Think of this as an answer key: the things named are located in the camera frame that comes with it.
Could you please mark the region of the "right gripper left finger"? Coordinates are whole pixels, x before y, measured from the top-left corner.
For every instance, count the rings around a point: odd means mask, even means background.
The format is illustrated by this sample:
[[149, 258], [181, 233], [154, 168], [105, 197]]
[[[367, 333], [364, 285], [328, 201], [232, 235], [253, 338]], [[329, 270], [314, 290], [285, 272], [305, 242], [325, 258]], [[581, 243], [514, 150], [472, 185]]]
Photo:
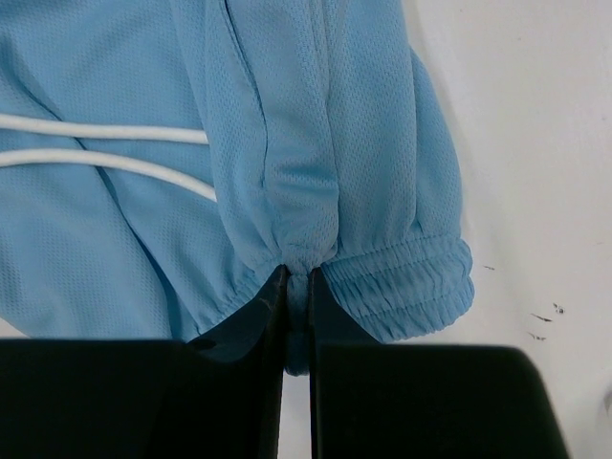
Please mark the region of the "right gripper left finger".
[[288, 272], [188, 342], [3, 339], [5, 458], [274, 458]]

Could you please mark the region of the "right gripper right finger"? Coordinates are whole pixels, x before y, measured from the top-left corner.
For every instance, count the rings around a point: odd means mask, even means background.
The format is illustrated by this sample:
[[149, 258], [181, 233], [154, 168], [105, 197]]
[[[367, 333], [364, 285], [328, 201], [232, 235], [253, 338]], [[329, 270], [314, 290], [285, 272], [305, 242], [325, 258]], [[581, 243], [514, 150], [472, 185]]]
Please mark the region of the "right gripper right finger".
[[309, 278], [316, 458], [565, 458], [539, 372], [508, 346], [383, 344]]

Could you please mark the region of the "light blue shorts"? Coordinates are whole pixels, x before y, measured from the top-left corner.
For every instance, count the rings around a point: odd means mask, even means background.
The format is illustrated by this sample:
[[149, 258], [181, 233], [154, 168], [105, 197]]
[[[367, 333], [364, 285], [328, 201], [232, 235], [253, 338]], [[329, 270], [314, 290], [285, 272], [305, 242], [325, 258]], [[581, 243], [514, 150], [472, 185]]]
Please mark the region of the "light blue shorts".
[[382, 342], [473, 301], [456, 154], [398, 1], [5, 1], [1, 317], [190, 340], [290, 272]]

